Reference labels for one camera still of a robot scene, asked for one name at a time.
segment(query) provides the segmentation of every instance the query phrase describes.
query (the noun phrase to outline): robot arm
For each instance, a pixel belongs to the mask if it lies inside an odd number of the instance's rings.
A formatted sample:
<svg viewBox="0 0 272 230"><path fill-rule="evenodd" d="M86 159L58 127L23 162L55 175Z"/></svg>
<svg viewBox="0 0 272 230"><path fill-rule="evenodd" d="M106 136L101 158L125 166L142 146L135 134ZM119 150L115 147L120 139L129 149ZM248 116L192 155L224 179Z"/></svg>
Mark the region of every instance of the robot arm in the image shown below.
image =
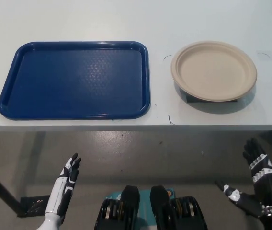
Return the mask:
<svg viewBox="0 0 272 230"><path fill-rule="evenodd" d="M251 170L255 194L242 193L223 182L216 184L234 205L258 218L266 230L272 230L272 163L255 139L248 140L244 149L243 157Z"/></svg>
<svg viewBox="0 0 272 230"><path fill-rule="evenodd" d="M58 230L65 219L75 182L79 174L81 158L74 154L66 163L53 186L46 210L45 220L37 230Z"/></svg>

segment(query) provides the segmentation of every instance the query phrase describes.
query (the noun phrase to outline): white table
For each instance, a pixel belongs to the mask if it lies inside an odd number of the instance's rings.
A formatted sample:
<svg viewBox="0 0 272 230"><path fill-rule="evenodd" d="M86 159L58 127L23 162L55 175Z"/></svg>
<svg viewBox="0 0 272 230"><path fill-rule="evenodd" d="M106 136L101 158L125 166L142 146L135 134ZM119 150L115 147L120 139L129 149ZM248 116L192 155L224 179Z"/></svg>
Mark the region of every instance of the white table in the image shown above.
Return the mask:
<svg viewBox="0 0 272 230"><path fill-rule="evenodd" d="M272 129L272 0L0 0L0 93L25 43L121 40L149 50L151 108L143 117L12 121L0 114L0 131ZM202 40L245 51L258 70L256 88L237 103L187 104L175 89L170 62L180 48Z"/></svg>

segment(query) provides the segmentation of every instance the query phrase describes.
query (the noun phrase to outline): concrete floor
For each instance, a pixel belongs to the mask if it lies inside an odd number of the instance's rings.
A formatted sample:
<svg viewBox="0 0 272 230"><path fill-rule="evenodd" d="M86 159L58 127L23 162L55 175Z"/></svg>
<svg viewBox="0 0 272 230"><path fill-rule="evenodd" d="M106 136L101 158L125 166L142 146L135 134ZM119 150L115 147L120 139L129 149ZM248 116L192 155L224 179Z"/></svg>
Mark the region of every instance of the concrete floor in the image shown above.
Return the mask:
<svg viewBox="0 0 272 230"><path fill-rule="evenodd" d="M93 229L105 196L125 185L172 186L198 200L210 230L260 230L213 184L223 179L252 193L241 156L257 137L272 161L272 132L54 132L0 133L0 181L16 197L50 194L68 158L83 161L62 230ZM44 217L16 218L0 200L0 230L34 230Z"/></svg>

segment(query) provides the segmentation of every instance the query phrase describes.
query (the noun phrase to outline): beige plate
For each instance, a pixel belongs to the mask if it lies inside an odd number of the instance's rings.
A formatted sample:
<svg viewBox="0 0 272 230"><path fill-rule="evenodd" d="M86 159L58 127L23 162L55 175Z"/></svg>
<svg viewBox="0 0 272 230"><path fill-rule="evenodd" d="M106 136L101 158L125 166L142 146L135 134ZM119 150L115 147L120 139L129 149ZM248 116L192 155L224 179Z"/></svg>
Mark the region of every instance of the beige plate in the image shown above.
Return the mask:
<svg viewBox="0 0 272 230"><path fill-rule="evenodd" d="M186 93L213 102L231 101L252 89L257 72L251 58L222 42L199 42L173 58L171 73Z"/></svg>

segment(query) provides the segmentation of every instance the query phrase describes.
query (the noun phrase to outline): table leg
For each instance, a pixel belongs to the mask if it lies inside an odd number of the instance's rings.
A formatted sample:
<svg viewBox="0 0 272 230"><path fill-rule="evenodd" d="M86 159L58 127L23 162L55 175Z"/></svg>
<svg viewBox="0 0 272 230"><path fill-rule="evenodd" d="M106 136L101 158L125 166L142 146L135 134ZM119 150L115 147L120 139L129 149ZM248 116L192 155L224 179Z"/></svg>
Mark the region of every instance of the table leg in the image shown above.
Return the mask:
<svg viewBox="0 0 272 230"><path fill-rule="evenodd" d="M43 216L49 197L49 195L21 197L19 202L0 182L0 198L18 217Z"/></svg>

